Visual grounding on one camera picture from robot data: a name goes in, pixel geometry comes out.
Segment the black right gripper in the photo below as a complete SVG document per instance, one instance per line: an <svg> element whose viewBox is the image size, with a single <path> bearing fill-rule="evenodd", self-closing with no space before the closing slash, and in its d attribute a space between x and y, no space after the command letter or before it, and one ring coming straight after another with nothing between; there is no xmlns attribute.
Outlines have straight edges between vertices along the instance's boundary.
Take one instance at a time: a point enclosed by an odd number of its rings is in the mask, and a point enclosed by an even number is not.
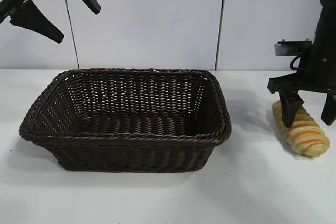
<svg viewBox="0 0 336 224"><path fill-rule="evenodd" d="M332 125L336 119L335 50L276 49L276 56L295 56L300 59L294 73L270 78L267 89L279 93L282 121L291 127L299 108L304 104L298 91L327 93L321 119Z"/></svg>

